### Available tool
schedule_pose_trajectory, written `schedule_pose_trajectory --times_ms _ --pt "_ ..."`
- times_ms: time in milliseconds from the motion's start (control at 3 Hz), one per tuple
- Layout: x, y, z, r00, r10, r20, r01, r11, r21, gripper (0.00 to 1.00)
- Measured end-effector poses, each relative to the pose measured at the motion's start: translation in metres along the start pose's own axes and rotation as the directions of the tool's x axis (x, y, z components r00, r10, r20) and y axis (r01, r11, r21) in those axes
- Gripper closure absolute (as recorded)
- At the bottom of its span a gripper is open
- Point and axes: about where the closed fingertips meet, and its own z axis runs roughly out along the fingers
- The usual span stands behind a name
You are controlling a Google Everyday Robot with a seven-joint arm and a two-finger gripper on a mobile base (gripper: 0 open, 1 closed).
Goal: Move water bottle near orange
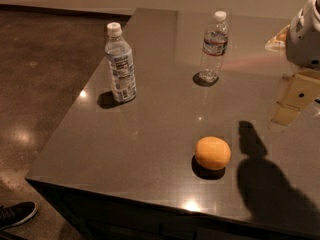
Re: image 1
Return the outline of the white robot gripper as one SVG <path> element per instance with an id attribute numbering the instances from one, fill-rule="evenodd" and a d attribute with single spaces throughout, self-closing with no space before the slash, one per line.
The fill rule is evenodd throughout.
<path id="1" fill-rule="evenodd" d="M 320 0 L 308 0 L 287 25 L 265 45 L 268 51 L 286 48 L 287 60 L 304 67 L 279 81 L 269 128 L 285 131 L 320 97 Z"/>

